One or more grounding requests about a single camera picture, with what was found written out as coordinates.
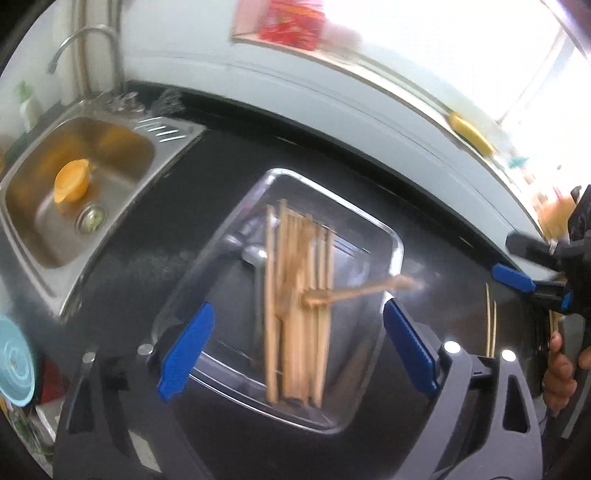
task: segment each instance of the clear glass dish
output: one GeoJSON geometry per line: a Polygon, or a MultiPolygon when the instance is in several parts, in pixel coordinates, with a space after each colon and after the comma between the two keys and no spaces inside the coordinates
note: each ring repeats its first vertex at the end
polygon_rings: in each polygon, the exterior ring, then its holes
{"type": "Polygon", "coordinates": [[[154,336],[185,322],[203,302],[216,326],[192,377],[226,398],[304,429],[335,433],[355,415],[384,340],[381,312],[387,292],[333,306],[322,408],[265,398],[263,282],[265,207],[281,199],[336,231],[335,288],[353,287],[400,273],[398,235],[311,180],[290,170],[267,172],[218,228],[154,323],[154,336]]]}

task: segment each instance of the sink drain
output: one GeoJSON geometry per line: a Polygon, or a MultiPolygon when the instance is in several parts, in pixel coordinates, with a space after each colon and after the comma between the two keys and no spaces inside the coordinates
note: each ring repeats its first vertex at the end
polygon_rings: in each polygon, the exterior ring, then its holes
{"type": "Polygon", "coordinates": [[[105,223],[107,210],[102,205],[93,203],[80,212],[76,219],[76,231],[82,235],[95,233],[105,223]]]}

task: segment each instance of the finger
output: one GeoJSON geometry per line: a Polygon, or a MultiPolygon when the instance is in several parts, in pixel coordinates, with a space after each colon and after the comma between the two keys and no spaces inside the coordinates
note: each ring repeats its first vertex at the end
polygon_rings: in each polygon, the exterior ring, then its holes
{"type": "Polygon", "coordinates": [[[559,412],[569,404],[569,399],[564,397],[558,397],[551,392],[544,392],[544,403],[546,406],[555,412],[559,412]]]}
{"type": "Polygon", "coordinates": [[[562,348],[562,335],[558,332],[554,332],[552,334],[552,338],[550,339],[550,352],[551,353],[558,353],[562,348]]]}
{"type": "Polygon", "coordinates": [[[591,370],[591,348],[587,348],[579,356],[579,366],[585,370],[591,370]]]}
{"type": "Polygon", "coordinates": [[[573,364],[569,358],[562,353],[554,353],[553,358],[550,358],[548,371],[553,375],[568,380],[573,376],[573,364]]]}
{"type": "Polygon", "coordinates": [[[551,372],[546,372],[544,382],[546,384],[546,391],[559,397],[572,397],[577,390],[577,382],[575,380],[569,379],[565,381],[551,372]]]}

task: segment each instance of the chopstick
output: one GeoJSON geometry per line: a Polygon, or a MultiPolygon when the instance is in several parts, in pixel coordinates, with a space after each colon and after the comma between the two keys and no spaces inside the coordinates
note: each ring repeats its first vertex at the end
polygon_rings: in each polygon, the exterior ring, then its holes
{"type": "MultiPolygon", "coordinates": [[[[308,215],[306,218],[310,228],[314,231],[314,236],[316,236],[316,226],[313,223],[312,216],[308,215]]],[[[316,247],[314,242],[310,242],[308,245],[308,256],[306,260],[306,290],[314,291],[316,289],[316,247]]],[[[318,355],[318,309],[308,307],[305,309],[305,314],[306,338],[308,340],[308,384],[309,393],[311,393],[314,389],[318,355]]]]}
{"type": "MultiPolygon", "coordinates": [[[[319,264],[326,263],[324,269],[324,286],[327,290],[331,290],[334,285],[334,258],[333,249],[335,245],[335,233],[329,229],[326,237],[326,251],[323,252],[319,259],[319,264]]],[[[319,307],[318,315],[318,352],[316,364],[316,380],[314,382],[313,403],[316,407],[322,406],[324,395],[324,385],[326,383],[326,368],[328,365],[329,345],[330,345],[330,323],[332,310],[330,305],[322,305],[319,307]]]]}
{"type": "Polygon", "coordinates": [[[273,220],[275,211],[267,205],[267,225],[265,228],[265,249],[267,251],[267,268],[265,269],[265,379],[267,382],[267,400],[271,404],[277,403],[277,323],[275,322],[275,231],[273,220]]]}
{"type": "MultiPolygon", "coordinates": [[[[285,257],[287,256],[287,235],[288,235],[288,210],[287,201],[284,199],[279,202],[279,227],[277,233],[277,268],[276,281],[274,290],[274,301],[277,304],[278,292],[281,291],[283,281],[285,279],[285,257]]],[[[275,323],[277,325],[277,352],[281,355],[281,385],[282,390],[285,388],[285,363],[284,363],[284,345],[282,345],[282,338],[285,338],[285,324],[279,318],[277,309],[275,309],[275,323]]]]}
{"type": "MultiPolygon", "coordinates": [[[[296,252],[297,245],[297,217],[294,213],[288,210],[287,215],[287,247],[285,249],[284,268],[285,277],[292,275],[290,269],[293,268],[294,263],[292,257],[296,252]]],[[[281,292],[284,288],[285,282],[281,289],[277,292],[277,303],[281,302],[281,292]]],[[[297,391],[297,347],[294,345],[294,322],[292,322],[291,306],[289,305],[286,313],[281,313],[281,320],[283,320],[283,395],[285,397],[298,397],[297,391]]]]}
{"type": "Polygon", "coordinates": [[[301,297],[303,305],[309,307],[328,305],[339,300],[353,299],[361,295],[369,295],[384,290],[411,290],[416,282],[406,275],[396,275],[374,283],[359,287],[341,288],[340,290],[307,290],[301,297]]]}
{"type": "MultiPolygon", "coordinates": [[[[302,221],[303,228],[300,231],[300,235],[305,235],[304,230],[306,229],[306,221],[302,221]]],[[[300,395],[298,398],[303,402],[304,405],[309,403],[310,399],[310,381],[309,381],[309,369],[308,369],[308,343],[307,329],[306,329],[306,313],[301,307],[299,302],[300,294],[306,287],[306,269],[305,263],[302,263],[301,268],[298,270],[295,280],[295,295],[293,295],[294,303],[294,318],[295,331],[297,332],[297,358],[298,358],[298,372],[297,372],[297,386],[300,395]]]]}

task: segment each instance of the white wall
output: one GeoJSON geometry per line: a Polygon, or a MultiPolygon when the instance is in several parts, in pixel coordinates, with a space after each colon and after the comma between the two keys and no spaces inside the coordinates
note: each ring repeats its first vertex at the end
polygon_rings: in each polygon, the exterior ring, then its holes
{"type": "MultiPolygon", "coordinates": [[[[482,165],[403,104],[313,61],[232,43],[237,3],[126,0],[126,74],[225,96],[331,135],[423,186],[500,248],[514,229],[537,234],[482,165]]],[[[534,277],[545,276],[519,263],[534,277]]]]}
{"type": "Polygon", "coordinates": [[[33,87],[44,110],[61,98],[58,77],[46,73],[47,64],[56,50],[53,43],[56,9],[57,4],[50,5],[37,19],[0,76],[0,148],[3,151],[8,150],[25,131],[18,113],[17,87],[20,81],[25,80],[33,87]]]}

